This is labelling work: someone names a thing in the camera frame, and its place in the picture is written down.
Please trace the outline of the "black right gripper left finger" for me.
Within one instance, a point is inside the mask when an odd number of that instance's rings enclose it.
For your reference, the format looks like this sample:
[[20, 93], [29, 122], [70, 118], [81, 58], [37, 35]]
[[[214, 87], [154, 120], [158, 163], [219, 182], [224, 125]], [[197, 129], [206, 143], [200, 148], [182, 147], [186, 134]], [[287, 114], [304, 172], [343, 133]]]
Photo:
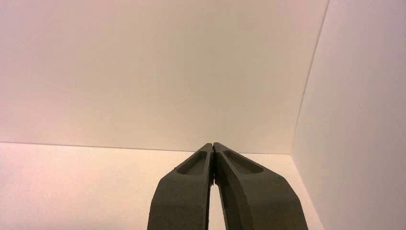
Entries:
[[162, 177], [151, 201], [147, 229], [208, 229], [213, 168], [213, 145], [206, 143]]

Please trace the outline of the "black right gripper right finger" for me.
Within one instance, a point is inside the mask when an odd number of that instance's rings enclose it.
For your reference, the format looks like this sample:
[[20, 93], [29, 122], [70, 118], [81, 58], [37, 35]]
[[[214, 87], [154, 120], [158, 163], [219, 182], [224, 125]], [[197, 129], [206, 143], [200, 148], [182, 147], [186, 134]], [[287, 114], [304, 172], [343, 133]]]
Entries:
[[214, 143], [215, 183], [228, 230], [306, 230], [299, 197], [287, 180]]

